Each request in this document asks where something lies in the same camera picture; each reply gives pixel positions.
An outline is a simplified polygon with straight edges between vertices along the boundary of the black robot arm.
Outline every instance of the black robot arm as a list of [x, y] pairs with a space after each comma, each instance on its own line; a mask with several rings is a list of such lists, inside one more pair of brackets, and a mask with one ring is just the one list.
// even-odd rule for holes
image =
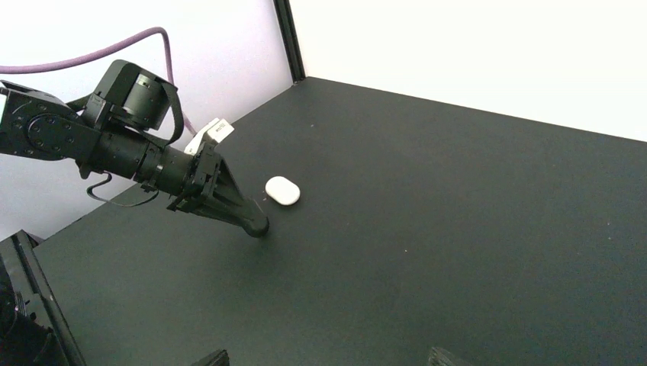
[[[92, 94], [68, 104], [42, 91], [2, 84], [0, 153], [74, 159], [84, 179], [91, 172], [116, 174], [146, 191], [176, 196], [170, 210], [232, 223], [254, 237], [267, 233], [267, 216], [241, 194], [215, 141], [205, 137], [194, 156], [170, 146], [184, 126], [177, 88], [166, 80], [117, 60]], [[159, 129], [169, 107], [175, 120], [171, 139], [148, 134]]]

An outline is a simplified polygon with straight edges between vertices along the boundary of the black bracket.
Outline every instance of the black bracket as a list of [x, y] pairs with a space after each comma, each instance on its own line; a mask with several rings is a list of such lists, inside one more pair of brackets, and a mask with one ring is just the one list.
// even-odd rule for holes
[[192, 174], [182, 193], [167, 207], [241, 226], [258, 238], [269, 229], [269, 220], [259, 205], [244, 197], [223, 157], [214, 151], [215, 141], [200, 145]]
[[53, 114], [35, 117], [27, 130], [34, 148], [75, 160], [87, 160], [101, 131]]

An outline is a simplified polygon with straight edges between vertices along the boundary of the black tabletop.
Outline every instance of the black tabletop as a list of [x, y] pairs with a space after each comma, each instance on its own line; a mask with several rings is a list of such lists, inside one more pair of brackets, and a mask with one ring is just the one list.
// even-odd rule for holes
[[647, 363], [647, 144], [312, 78], [234, 126], [266, 238], [158, 198], [37, 248], [90, 365]]

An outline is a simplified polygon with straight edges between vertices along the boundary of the white wall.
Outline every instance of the white wall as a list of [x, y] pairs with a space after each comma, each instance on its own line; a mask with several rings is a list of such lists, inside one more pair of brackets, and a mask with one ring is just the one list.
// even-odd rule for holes
[[647, 141], [644, 0], [291, 0], [309, 76]]
[[[6, 2], [2, 14], [0, 64], [7, 66], [81, 56], [148, 27], [164, 27], [183, 111], [196, 127], [215, 117], [235, 121], [291, 85], [272, 0], [61, 0], [31, 2], [29, 9]], [[166, 77], [159, 35], [74, 69], [0, 77], [69, 101], [94, 90], [114, 59]], [[169, 118], [165, 125], [161, 134], [170, 136]], [[185, 131], [182, 146], [189, 137]], [[77, 220], [99, 205], [85, 195], [85, 188], [101, 178], [92, 175], [83, 181], [71, 160], [39, 162], [0, 155], [0, 239], [19, 229], [47, 237]], [[116, 178], [97, 192], [113, 197], [130, 185]]]

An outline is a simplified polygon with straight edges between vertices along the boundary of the purple cable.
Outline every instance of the purple cable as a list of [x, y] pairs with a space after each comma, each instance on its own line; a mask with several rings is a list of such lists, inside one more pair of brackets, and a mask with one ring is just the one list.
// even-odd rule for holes
[[[93, 53], [88, 53], [87, 55], [75, 57], [73, 59], [66, 59], [64, 61], [59, 61], [57, 63], [43, 63], [40, 65], [30, 65], [30, 66], [0, 66], [0, 74], [37, 74], [39, 72], [49, 72], [57, 71], [62, 69], [68, 69], [70, 67], [83, 65], [84, 63], [90, 63], [98, 59], [102, 59], [106, 56], [110, 56], [113, 53], [123, 50], [126, 47], [130, 47], [133, 44], [148, 38], [154, 34], [161, 34], [162, 39], [164, 40], [164, 56], [166, 57], [166, 78], [171, 84], [175, 84], [173, 81], [173, 65], [171, 61], [171, 44], [169, 42], [169, 35], [166, 33], [166, 30], [162, 27], [152, 27], [142, 31], [138, 34], [135, 34], [132, 37], [128, 37], [121, 42], [115, 43], [112, 46], [106, 47], [103, 50], [95, 51]], [[188, 120], [186, 115], [182, 113], [184, 117], [184, 125], [188, 131], [195, 135], [195, 129], [191, 125], [191, 122]]]

